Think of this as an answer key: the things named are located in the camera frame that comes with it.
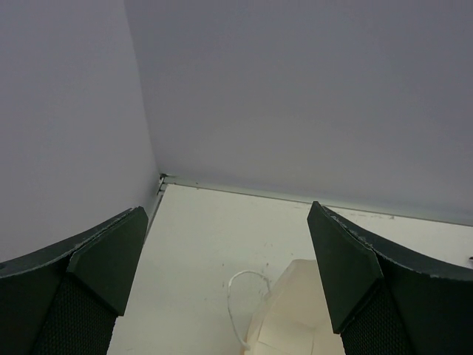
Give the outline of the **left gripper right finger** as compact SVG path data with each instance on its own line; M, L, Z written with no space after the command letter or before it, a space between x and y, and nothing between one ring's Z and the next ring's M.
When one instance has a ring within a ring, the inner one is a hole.
M470 354L472 270L392 242L314 202L307 223L346 354Z

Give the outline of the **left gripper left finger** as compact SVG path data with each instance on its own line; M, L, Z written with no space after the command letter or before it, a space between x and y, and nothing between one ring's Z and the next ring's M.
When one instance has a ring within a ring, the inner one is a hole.
M106 354L148 228L142 207L1 263L2 354Z

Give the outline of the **brown paper bag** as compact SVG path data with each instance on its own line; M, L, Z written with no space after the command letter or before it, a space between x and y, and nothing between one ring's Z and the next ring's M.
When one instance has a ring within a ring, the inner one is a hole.
M234 322L231 291L245 274L262 278L267 293L253 313L246 335ZM273 284L252 270L236 273L227 286L228 315L242 354L343 354L341 337L333 332L316 260L292 260Z

